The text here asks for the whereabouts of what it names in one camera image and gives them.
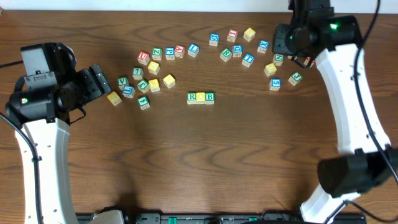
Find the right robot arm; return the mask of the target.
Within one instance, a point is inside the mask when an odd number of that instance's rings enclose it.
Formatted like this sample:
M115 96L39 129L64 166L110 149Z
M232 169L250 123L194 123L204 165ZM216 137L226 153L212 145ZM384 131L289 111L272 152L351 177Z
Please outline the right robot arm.
M366 78L362 34L354 16L334 15L329 1L292 0L292 18L275 28L272 50L299 63L310 57L328 91L338 157L317 165L319 184L300 206L306 223L331 223L362 194L397 177L397 150L378 119Z

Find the blue T block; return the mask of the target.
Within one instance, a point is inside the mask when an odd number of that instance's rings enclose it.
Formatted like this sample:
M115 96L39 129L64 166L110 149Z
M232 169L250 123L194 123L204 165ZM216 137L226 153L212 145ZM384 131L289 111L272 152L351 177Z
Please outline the blue T block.
M252 65L254 59L255 59L255 57L254 57L253 55L247 53L247 54L243 57L242 64L243 64L245 67L249 68L249 67Z

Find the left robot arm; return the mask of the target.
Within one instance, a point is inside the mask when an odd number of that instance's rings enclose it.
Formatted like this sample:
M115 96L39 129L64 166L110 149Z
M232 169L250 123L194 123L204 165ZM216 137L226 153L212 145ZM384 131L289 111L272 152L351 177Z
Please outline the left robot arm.
M68 171L70 112L111 92L99 65L75 69L62 43L21 47L25 75L6 103L22 156L25 223L77 223Z

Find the yellow O block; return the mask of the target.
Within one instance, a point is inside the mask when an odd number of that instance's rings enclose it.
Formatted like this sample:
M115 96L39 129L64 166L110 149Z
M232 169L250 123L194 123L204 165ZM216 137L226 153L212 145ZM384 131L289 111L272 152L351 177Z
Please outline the yellow O block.
M206 93L196 92L196 104L198 105L205 104L205 101L206 101Z

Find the green B block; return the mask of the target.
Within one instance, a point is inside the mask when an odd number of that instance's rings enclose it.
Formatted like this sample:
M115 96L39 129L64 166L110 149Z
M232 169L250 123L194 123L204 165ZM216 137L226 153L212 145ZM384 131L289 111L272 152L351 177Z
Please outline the green B block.
M205 93L205 104L213 105L215 103L215 93L214 92L206 92Z

